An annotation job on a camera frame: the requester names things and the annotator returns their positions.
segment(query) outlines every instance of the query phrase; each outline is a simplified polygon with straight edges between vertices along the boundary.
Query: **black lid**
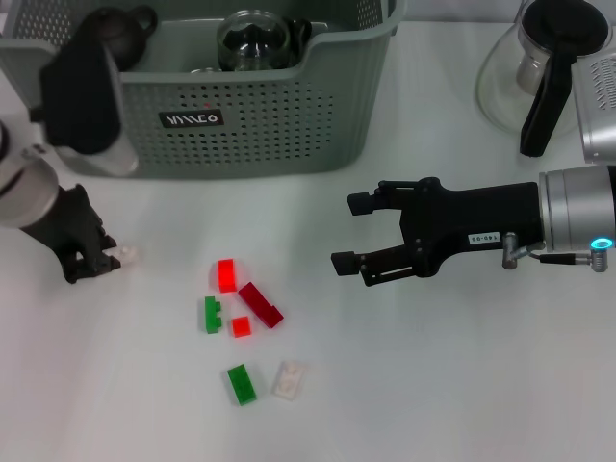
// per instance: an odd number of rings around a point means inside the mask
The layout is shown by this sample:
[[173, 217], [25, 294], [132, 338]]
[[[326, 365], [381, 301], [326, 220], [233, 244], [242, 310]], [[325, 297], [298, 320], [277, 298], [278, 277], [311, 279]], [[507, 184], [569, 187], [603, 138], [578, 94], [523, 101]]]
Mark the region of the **black lid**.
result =
[[603, 14], [583, 0], [536, 0], [522, 18], [526, 34], [553, 52], [556, 42], [578, 56], [597, 53], [609, 36]]

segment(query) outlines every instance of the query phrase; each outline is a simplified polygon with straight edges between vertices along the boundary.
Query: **small red cube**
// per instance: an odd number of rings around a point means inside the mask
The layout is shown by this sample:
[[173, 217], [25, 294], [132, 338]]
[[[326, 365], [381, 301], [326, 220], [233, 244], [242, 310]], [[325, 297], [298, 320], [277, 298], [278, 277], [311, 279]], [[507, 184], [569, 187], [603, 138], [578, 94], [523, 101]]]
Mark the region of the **small red cube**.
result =
[[233, 336], [236, 339], [252, 334], [252, 330], [250, 330], [250, 319], [248, 316], [244, 316], [243, 318], [235, 318], [231, 321], [231, 326], [233, 327]]
[[233, 260], [220, 260], [218, 262], [218, 288], [222, 294], [237, 292], [235, 282], [235, 263]]

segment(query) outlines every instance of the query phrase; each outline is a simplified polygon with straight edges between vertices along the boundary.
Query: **white tabletop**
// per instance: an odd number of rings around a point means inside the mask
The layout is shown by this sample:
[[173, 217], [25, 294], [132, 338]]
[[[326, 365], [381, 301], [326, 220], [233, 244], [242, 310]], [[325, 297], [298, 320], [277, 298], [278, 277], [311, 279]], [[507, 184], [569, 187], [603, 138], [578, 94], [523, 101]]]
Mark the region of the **white tabletop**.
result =
[[[506, 27], [401, 25], [365, 152], [338, 172], [121, 181], [54, 162], [141, 261], [70, 286], [44, 247], [0, 230], [0, 461], [613, 462], [614, 272], [506, 271], [495, 251], [368, 289], [329, 261], [402, 243], [398, 213], [347, 208], [379, 180], [469, 189], [582, 166], [577, 133], [522, 159], [478, 113], [475, 76]], [[242, 262], [279, 328], [201, 331], [220, 258]], [[248, 314], [220, 299], [225, 321]], [[283, 359], [309, 365], [294, 402], [270, 394]], [[242, 363], [246, 407], [223, 380]]]

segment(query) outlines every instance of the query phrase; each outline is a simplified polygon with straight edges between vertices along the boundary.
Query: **white block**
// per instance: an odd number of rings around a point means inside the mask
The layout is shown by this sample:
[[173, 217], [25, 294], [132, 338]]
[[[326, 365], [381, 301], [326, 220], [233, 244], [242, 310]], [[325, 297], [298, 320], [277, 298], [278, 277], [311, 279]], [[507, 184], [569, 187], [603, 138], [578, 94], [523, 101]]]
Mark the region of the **white block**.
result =
[[278, 379], [273, 387], [273, 393], [280, 398], [293, 401], [297, 396], [301, 379], [306, 367], [296, 361], [283, 361], [280, 365]]

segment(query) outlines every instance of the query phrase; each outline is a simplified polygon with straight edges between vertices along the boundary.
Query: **green lego brick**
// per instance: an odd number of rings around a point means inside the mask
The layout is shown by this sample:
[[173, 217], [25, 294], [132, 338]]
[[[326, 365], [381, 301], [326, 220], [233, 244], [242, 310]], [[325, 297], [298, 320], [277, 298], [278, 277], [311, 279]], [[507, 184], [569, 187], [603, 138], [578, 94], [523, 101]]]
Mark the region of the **green lego brick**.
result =
[[220, 312], [220, 302], [213, 296], [205, 297], [205, 330], [208, 334], [218, 334], [222, 327], [222, 319], [218, 315]]
[[227, 371], [227, 373], [229, 374], [231, 385], [233, 385], [233, 390], [235, 391], [235, 396], [238, 397], [240, 406], [257, 400], [257, 395], [254, 393], [254, 388], [252, 388], [252, 383], [250, 382], [250, 377], [248, 376], [244, 364]]

